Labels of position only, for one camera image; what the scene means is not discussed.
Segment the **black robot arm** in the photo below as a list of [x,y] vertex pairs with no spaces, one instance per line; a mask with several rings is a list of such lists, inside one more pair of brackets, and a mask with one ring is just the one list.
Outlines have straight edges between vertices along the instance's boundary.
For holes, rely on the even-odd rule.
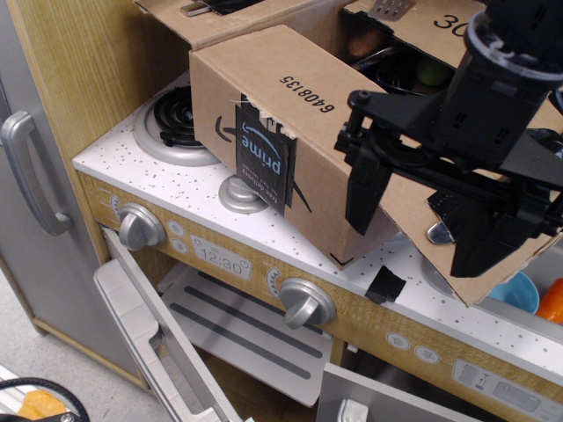
[[436,94],[353,91],[336,149],[352,170],[346,217],[365,233],[392,174],[453,197],[465,218],[451,274],[480,276],[527,240],[562,226],[561,137],[529,124],[562,96],[562,4],[492,1],[464,35],[449,87]]

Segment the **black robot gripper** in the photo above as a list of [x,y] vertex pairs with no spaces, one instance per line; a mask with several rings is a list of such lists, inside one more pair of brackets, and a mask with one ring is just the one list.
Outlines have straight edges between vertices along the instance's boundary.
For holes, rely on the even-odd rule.
[[559,100],[556,64],[468,52],[435,94],[353,91],[336,149],[350,164],[346,218],[365,235],[392,175],[475,210],[454,235],[450,274],[475,278],[562,226],[562,133],[533,127]]

